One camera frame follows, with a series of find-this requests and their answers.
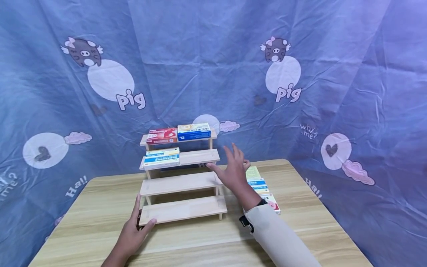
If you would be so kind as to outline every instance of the wooden step shelf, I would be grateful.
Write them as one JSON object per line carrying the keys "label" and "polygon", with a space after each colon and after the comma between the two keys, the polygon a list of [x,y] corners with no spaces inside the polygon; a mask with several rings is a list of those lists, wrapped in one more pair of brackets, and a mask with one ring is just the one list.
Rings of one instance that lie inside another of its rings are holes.
{"label": "wooden step shelf", "polygon": [[[142,147],[145,146],[147,151],[153,150],[154,149],[153,147],[156,145],[161,145],[161,144],[147,144],[147,138],[148,138],[148,135],[143,135],[141,142],[139,142],[139,145]],[[217,138],[216,131],[214,128],[211,128],[211,137],[210,138],[185,140],[185,141],[178,141],[176,143],[166,143],[166,144],[179,144],[179,143],[190,142],[190,141],[209,141],[209,149],[213,149],[214,148],[213,147],[214,146],[213,140],[216,138]]]}
{"label": "wooden step shelf", "polygon": [[140,226],[146,225],[150,219],[156,218],[157,223],[168,223],[210,215],[227,213],[224,196],[201,197],[192,200],[174,201],[142,207]]}
{"label": "wooden step shelf", "polygon": [[[144,159],[142,158],[141,164],[139,166],[140,170],[144,169]],[[219,154],[217,149],[207,149],[207,150],[197,150],[189,152],[179,153],[179,162],[181,166],[208,163],[208,162],[217,162],[219,161]],[[146,170],[148,179],[156,178],[159,176],[159,170]]]}
{"label": "wooden step shelf", "polygon": [[222,185],[222,182],[214,172],[195,173],[143,180],[139,194],[143,197],[148,197],[205,188],[216,188],[220,185]]}
{"label": "wooden step shelf", "polygon": [[[157,144],[147,144],[148,135],[142,136],[140,145],[145,146],[147,151],[154,149]],[[178,141],[179,144],[189,141],[209,141],[208,150],[198,150],[179,153],[180,166],[200,164],[200,163],[216,163],[219,161],[218,150],[213,148],[213,140],[216,139],[216,131],[211,128],[211,137],[204,139]],[[144,160],[142,158],[139,166],[140,170],[144,170]],[[143,180],[140,195],[147,200],[148,205],[144,205],[141,211],[140,225],[146,225],[150,219],[157,219],[157,223],[167,223],[178,220],[186,220],[197,217],[204,217],[210,215],[219,215],[222,220],[222,215],[227,213],[227,206],[225,205],[225,198],[220,195],[220,187],[222,182],[214,172],[196,173],[187,175],[178,175],[173,177],[160,177],[160,169],[145,170],[147,173],[146,180]],[[181,200],[168,203],[154,204],[152,198],[156,195],[170,194],[177,192],[185,192],[190,190],[199,190],[205,188],[213,188],[215,196],[202,197],[191,200]]]}

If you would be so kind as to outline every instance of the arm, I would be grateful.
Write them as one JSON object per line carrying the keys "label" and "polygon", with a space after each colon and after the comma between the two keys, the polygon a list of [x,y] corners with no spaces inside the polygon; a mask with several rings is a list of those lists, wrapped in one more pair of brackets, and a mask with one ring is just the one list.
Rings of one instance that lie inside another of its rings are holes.
{"label": "arm", "polygon": [[101,267],[124,267],[130,256],[136,253],[147,234],[156,224],[156,219],[152,219],[144,227],[138,226],[140,201],[141,196],[138,194],[131,217],[123,226],[116,245]]}
{"label": "arm", "polygon": [[224,147],[227,168],[221,170],[209,163],[222,183],[239,200],[245,216],[254,228],[253,236],[277,267],[320,267],[320,264],[294,231],[269,205],[257,206],[261,197],[246,180],[246,170],[251,163],[244,159],[243,152],[233,144],[233,153]]}

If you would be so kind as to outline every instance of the red medicine box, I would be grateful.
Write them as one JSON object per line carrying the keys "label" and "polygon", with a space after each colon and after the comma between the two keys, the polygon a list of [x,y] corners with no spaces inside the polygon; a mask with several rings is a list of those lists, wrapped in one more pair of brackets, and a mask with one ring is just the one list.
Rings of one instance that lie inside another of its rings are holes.
{"label": "red medicine box", "polygon": [[149,145],[176,143],[176,128],[150,130],[146,143]]}

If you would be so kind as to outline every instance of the wooden table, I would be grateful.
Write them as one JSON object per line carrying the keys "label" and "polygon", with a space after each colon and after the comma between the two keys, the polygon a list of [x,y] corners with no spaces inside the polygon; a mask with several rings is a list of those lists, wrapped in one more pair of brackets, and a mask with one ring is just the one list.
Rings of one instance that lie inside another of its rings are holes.
{"label": "wooden table", "polygon": [[[258,167],[275,196],[282,210],[280,217],[323,267],[372,266],[289,162],[279,159],[252,165]],[[201,171],[203,168],[195,168],[179,174]],[[146,179],[144,173],[91,180],[30,267],[100,266],[130,216],[142,179]],[[129,266],[274,266],[237,221],[242,210],[235,197],[228,190],[225,194],[228,213],[222,221],[209,216],[156,225]],[[213,191],[163,195],[155,202],[207,195]]]}

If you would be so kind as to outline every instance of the pink cloud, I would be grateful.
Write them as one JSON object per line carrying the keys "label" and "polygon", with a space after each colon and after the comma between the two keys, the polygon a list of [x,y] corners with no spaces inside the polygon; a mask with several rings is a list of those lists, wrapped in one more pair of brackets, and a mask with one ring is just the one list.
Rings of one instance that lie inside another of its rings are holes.
{"label": "pink cloud", "polygon": [[354,181],[361,182],[365,185],[375,184],[375,181],[368,176],[368,172],[363,169],[359,162],[352,162],[348,159],[342,165],[342,170],[345,175],[352,178]]}
{"label": "pink cloud", "polygon": [[222,132],[231,132],[240,128],[240,124],[235,121],[226,120],[219,124],[219,130]]}
{"label": "pink cloud", "polygon": [[71,132],[70,135],[65,136],[65,143],[68,145],[78,145],[92,140],[92,136],[84,132]]}

